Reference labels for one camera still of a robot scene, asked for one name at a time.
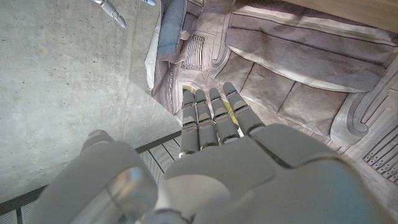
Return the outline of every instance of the robot finger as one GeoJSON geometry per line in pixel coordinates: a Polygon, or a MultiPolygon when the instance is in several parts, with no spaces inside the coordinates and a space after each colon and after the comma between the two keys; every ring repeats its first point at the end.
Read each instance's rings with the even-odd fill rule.
{"type": "Polygon", "coordinates": [[[208,146],[218,146],[216,129],[211,118],[209,106],[207,105],[206,95],[203,90],[197,90],[195,93],[200,150],[208,146]]]}
{"type": "Polygon", "coordinates": [[[253,112],[248,104],[242,99],[242,96],[238,93],[232,83],[226,82],[223,86],[223,90],[232,110],[234,111],[243,134],[250,135],[250,133],[255,129],[265,126],[255,112],[253,112]]]}
{"type": "Polygon", "coordinates": [[[213,107],[214,118],[220,143],[226,144],[239,138],[238,130],[232,122],[231,116],[225,107],[223,99],[216,88],[212,88],[209,92],[211,106],[213,107]]]}
{"type": "Polygon", "coordinates": [[[198,120],[195,108],[195,97],[192,92],[185,91],[182,101],[182,133],[180,158],[199,151],[198,120]]]}

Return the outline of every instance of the seat cushion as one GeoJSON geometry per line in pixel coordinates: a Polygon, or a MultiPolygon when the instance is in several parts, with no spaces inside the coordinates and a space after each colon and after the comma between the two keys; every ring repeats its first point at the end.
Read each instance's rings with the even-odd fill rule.
{"type": "Polygon", "coordinates": [[[238,91],[241,91],[253,64],[254,62],[231,52],[227,63],[219,74],[217,74],[215,80],[220,83],[231,82],[238,91]]]}
{"type": "Polygon", "coordinates": [[[296,82],[279,110],[281,116],[329,136],[330,126],[347,93],[321,90],[296,82]]]}
{"type": "Polygon", "coordinates": [[[276,114],[293,84],[294,81],[255,63],[243,85],[241,94],[276,114]]]}
{"type": "Polygon", "coordinates": [[[272,37],[258,31],[228,29],[226,45],[291,80],[331,91],[367,92],[381,79],[385,69],[343,55],[272,37]]]}

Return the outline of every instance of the robotic arm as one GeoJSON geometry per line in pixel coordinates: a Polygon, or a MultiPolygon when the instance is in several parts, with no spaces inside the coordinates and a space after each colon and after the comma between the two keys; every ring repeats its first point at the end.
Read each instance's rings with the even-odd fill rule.
{"type": "Polygon", "coordinates": [[[39,223],[392,223],[339,155],[283,125],[265,126],[235,87],[183,94],[180,159],[157,187],[135,150],[95,131],[44,190],[39,223]]]}
{"type": "MultiPolygon", "coordinates": [[[[112,5],[111,1],[109,0],[93,0],[95,3],[99,4],[104,11],[110,15],[113,19],[118,22],[123,28],[126,28],[126,21],[124,21],[123,17],[119,15],[116,8],[112,5]]],[[[150,4],[151,6],[156,5],[155,0],[143,0],[144,2],[150,4]]]]}

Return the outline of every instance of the vent grille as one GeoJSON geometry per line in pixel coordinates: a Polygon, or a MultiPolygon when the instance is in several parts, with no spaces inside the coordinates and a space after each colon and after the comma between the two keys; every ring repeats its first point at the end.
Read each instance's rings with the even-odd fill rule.
{"type": "Polygon", "coordinates": [[[29,218],[32,215],[32,209],[33,209],[35,204],[36,204],[36,201],[31,202],[31,203],[21,207],[22,222],[24,224],[28,224],[29,223],[29,218]]]}
{"type": "Polygon", "coordinates": [[[17,211],[13,210],[0,216],[0,224],[18,224],[17,211]]]}
{"type": "Polygon", "coordinates": [[[388,133],[363,159],[385,178],[398,184],[398,127],[388,133]]]}
{"type": "Polygon", "coordinates": [[[182,62],[182,67],[190,70],[202,70],[203,61],[203,44],[205,38],[197,35],[192,35],[191,40],[188,43],[188,57],[182,62]]]}

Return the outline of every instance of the concrete floor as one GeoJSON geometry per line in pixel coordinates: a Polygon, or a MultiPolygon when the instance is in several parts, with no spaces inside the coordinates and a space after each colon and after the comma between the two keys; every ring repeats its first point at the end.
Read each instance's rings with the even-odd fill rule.
{"type": "Polygon", "coordinates": [[[160,6],[0,0],[0,203],[48,184],[87,134],[141,146],[180,129],[149,96],[144,60],[160,6]]]}

